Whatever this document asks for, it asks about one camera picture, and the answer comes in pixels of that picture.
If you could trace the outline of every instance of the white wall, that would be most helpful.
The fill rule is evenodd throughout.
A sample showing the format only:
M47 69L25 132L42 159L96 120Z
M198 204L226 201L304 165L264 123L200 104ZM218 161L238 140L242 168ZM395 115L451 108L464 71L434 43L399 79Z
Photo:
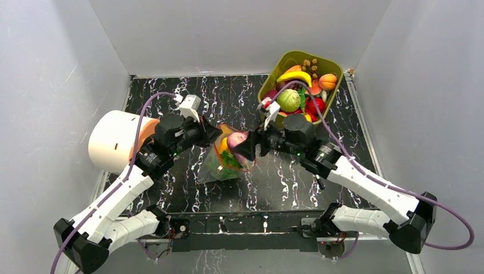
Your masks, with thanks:
M90 0L128 72L270 72L303 50L355 67L390 0Z
M90 132L129 80L87 0L0 0L0 273L50 271L54 223L100 179Z
M356 86L387 179L430 191L473 225L471 248L425 248L427 274L482 273L484 2L394 0L356 69ZM428 242L467 240L438 211Z

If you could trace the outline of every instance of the plastic basket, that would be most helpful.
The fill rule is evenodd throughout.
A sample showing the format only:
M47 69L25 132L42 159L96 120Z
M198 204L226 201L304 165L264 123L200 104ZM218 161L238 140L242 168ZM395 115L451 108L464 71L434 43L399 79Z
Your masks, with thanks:
M329 108L331 107L331 104L333 103L333 99L336 96L336 91L338 90L341 80L344 77L343 76L343 69L338 65L337 63L327 60L309 53L305 53L303 51L290 51L281 58L281 60L277 63L276 67L274 70L271 72L269 77L267 77L267 80L265 83L262 85L262 88L259 90L259 93L257 95L257 99L259 100L259 103L262 101L262 97L264 97L265 94L267 94L271 89L273 89L276 86L276 80L279 76L281 76L283 73L285 73L288 69L295 65L302 65L304 60L312 60L312 59L317 59L317 72L319 75L324 75L328 73L332 73L336 75L337 77L337 82L336 86L334 89L330 90L328 92L328 97L326 99L326 109L324 110L323 117L326 118L326 115L328 114ZM278 128L283 127L283 120L286 118L287 115L279 113L277 114L276 118L276 126ZM261 120L264 119L264 114L261 114ZM318 120L314 122L313 124L319 124L321 123L321 120Z

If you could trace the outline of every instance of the yellow banana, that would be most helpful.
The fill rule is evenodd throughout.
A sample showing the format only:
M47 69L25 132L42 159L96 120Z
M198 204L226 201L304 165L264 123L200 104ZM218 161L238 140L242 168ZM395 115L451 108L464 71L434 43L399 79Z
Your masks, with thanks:
M276 80L276 83L293 80L293 79L303 80L304 82L306 82L306 84L308 84L309 87L313 87L311 76L305 73L304 71L293 71L293 72L285 73Z

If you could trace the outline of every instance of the plastic bag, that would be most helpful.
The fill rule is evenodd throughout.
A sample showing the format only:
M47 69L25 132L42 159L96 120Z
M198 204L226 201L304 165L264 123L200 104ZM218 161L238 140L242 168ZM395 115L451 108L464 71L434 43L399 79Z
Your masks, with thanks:
M231 133L239 132L238 130L226 124L221 124L219 128L222 130L222 134L214 142L200 166L197 179L197 183L199 184L239 178L245 172L249 172L256 164L255 161L248 162L247 167L243 167L228 152L226 146L222 145L224 138L227 138Z

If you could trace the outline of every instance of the black marble surface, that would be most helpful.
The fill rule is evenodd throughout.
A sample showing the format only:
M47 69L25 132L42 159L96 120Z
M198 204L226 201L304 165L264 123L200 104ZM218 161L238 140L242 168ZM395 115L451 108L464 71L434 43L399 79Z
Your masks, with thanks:
M266 75L240 75L134 79L125 110L139 114L142 104L158 91L183 96L196 94L202 98L199 113L206 115L212 124L225 123L245 131L259 123L256 96L266 78ZM160 98L148 108L147 116L159 118L176 107L177 103L171 98ZM326 121L357 161L374 171L344 80ZM278 152L258 158L257 166L242 178L197 184L206 153L206 149L193 147L180 154L175 166L134 200L125 213L138 213L155 203L168 212L325 209L336 201L356 208L370 207L354 192L331 182L324 191L318 190L313 176L299 166L296 157ZM108 177L106 188L116 177L114 174Z

